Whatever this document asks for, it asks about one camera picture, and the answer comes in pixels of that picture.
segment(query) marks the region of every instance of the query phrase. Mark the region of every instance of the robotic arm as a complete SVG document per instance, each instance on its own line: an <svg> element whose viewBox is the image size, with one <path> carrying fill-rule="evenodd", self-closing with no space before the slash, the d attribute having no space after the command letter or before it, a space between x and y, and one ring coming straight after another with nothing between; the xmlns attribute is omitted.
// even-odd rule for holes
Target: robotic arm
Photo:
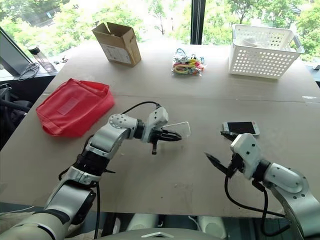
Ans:
<svg viewBox="0 0 320 240"><path fill-rule="evenodd" d="M265 160L256 139L249 133L238 135L230 148L233 156L228 167L206 153L211 163L226 175L226 189L228 179L239 170L246 179L252 179L252 185L262 192L265 190L260 182L271 190L281 203L285 217L290 221L295 239L320 234L320 203L312 195L304 175Z"/></svg>
<svg viewBox="0 0 320 240"><path fill-rule="evenodd" d="M125 139L140 139L152 143L157 153L157 141L179 141L181 136L162 127L168 122L166 109L157 105L146 123L125 114L114 114L105 126L88 139L76 162L67 170L48 198L43 211L36 212L0 236L1 240L62 240L71 224L85 219L99 185L102 173Z"/></svg>

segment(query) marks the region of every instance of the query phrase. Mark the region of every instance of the red fabric bag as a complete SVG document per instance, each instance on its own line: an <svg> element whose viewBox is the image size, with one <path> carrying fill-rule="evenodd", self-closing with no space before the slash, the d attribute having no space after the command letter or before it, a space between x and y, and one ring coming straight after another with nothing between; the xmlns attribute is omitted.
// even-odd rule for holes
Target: red fabric bag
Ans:
<svg viewBox="0 0 320 240"><path fill-rule="evenodd" d="M48 134L80 137L114 104L108 85L70 78L36 108L36 113Z"/></svg>

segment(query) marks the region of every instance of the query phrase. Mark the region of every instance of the smartphone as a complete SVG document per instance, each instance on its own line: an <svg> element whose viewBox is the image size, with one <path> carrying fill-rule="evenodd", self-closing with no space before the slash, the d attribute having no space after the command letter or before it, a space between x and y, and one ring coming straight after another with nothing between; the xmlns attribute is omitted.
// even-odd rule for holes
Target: smartphone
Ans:
<svg viewBox="0 0 320 240"><path fill-rule="evenodd" d="M252 134L254 136L260 135L258 125L255 121L225 121L223 130L237 133L237 134Z"/></svg>

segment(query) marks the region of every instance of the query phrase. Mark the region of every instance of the white storage basket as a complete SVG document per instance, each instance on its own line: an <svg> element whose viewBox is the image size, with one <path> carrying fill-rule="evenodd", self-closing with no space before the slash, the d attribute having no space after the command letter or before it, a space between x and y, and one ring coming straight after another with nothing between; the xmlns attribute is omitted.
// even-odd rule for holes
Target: white storage basket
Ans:
<svg viewBox="0 0 320 240"><path fill-rule="evenodd" d="M229 73L278 79L305 52L289 29L244 24L232 26ZM296 49L291 49L294 41Z"/></svg>

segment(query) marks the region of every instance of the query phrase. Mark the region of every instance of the table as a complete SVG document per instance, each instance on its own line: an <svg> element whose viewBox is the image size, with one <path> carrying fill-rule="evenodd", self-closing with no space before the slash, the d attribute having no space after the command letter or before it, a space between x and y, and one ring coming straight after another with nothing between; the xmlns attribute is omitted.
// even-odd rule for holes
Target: table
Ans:
<svg viewBox="0 0 320 240"><path fill-rule="evenodd" d="M204 154L229 163L231 142L219 133L225 121L256 121L266 159L305 174L320 199L320 104L302 97L317 100L320 90L301 62L279 80L229 75L228 47L186 46L206 58L207 69L201 77L182 78L170 72L175 45L145 43L139 48L142 61L129 68L108 62L96 42L78 47L2 149L0 201L43 206L85 139L111 114L142 101L164 106L170 124L188 121L191 136L160 142L157 155L151 155L151 144L124 141L108 165L116 174L106 173L100 182L102 211L260 217L227 200L224 176ZM52 137L42 130L35 107L71 77L109 84L116 104L83 137ZM129 115L145 120L152 110L145 105ZM263 207L263 195L241 174L230 181L230 193L243 204ZM280 211L281 205L270 197L269 209Z"/></svg>

